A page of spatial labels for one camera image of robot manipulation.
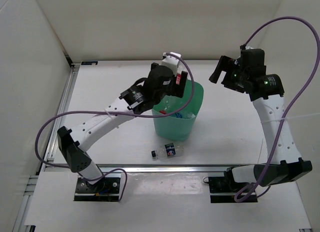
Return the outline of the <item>red label water bottle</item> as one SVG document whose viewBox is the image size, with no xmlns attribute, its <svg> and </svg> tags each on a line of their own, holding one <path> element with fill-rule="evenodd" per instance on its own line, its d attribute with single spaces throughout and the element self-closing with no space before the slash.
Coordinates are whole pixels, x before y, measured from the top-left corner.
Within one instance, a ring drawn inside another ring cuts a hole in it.
<svg viewBox="0 0 320 232">
<path fill-rule="evenodd" d="M 164 97 L 161 101 L 161 106 L 159 112 L 161 114 L 168 114 L 173 111 L 173 106 L 176 101 L 177 91 L 179 91 L 180 81 L 181 81 L 182 74 L 177 72 L 174 83 L 172 85 L 172 90 L 170 91 L 169 95 Z"/>
</svg>

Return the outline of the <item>blue label water bottle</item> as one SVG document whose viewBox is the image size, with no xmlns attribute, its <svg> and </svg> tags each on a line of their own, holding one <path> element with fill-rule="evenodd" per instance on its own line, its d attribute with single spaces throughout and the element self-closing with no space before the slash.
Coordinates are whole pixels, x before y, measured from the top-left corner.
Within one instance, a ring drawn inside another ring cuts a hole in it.
<svg viewBox="0 0 320 232">
<path fill-rule="evenodd" d="M 174 117 L 176 118 L 183 118 L 181 113 L 174 113 Z"/>
</svg>

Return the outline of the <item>clear unlabelled plastic bottle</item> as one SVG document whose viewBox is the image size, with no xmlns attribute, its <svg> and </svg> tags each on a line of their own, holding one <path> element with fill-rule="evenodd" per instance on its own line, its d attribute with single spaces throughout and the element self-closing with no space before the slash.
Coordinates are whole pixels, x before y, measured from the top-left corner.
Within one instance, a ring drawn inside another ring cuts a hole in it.
<svg viewBox="0 0 320 232">
<path fill-rule="evenodd" d="M 193 119 L 195 118 L 195 114 L 188 110 L 181 110 L 179 111 L 182 119 Z"/>
</svg>

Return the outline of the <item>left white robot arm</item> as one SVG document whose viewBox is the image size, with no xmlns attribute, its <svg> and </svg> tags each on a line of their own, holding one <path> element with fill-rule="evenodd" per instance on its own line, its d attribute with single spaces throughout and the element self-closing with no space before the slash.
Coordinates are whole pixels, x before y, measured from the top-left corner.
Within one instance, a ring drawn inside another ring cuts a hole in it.
<svg viewBox="0 0 320 232">
<path fill-rule="evenodd" d="M 103 173 L 87 151 L 113 129 L 151 110 L 164 96 L 181 98 L 184 95 L 187 77 L 188 73 L 185 71 L 174 74 L 171 68 L 152 63 L 148 76 L 138 79 L 123 91 L 108 105 L 104 114 L 95 115 L 74 128 L 63 126 L 58 129 L 58 148 L 70 170 L 83 177 L 92 191 L 103 190 Z"/>
</svg>

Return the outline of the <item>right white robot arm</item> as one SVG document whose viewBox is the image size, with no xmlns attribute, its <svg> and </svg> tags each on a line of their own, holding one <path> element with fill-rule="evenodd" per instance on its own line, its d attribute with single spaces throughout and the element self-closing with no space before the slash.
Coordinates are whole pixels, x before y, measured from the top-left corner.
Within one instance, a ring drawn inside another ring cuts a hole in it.
<svg viewBox="0 0 320 232">
<path fill-rule="evenodd" d="M 217 83 L 222 72 L 224 87 L 249 94 L 260 118 L 271 162 L 259 185 L 293 182 L 311 172 L 312 163 L 302 159 L 287 121 L 283 122 L 280 136 L 276 136 L 285 111 L 284 88 L 277 74 L 267 74 L 264 51 L 241 50 L 238 59 L 221 56 L 209 81 Z"/>
</svg>

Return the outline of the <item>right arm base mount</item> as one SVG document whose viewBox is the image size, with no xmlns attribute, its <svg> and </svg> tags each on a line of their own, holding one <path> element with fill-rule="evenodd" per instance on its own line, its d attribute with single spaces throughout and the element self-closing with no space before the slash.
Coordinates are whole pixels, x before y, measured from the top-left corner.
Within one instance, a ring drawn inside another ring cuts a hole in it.
<svg viewBox="0 0 320 232">
<path fill-rule="evenodd" d="M 209 186 L 211 203 L 236 203 L 234 196 L 243 187 L 250 183 L 236 183 L 226 176 L 207 176 L 203 183 Z"/>
</svg>

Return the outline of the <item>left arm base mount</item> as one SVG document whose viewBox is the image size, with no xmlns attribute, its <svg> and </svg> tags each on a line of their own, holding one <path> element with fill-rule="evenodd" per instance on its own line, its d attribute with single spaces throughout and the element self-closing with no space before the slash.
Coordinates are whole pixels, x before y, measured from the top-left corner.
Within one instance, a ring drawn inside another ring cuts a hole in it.
<svg viewBox="0 0 320 232">
<path fill-rule="evenodd" d="M 97 185 L 86 182 L 82 177 L 77 178 L 74 201 L 118 202 L 120 198 L 121 174 L 105 177 Z"/>
</svg>

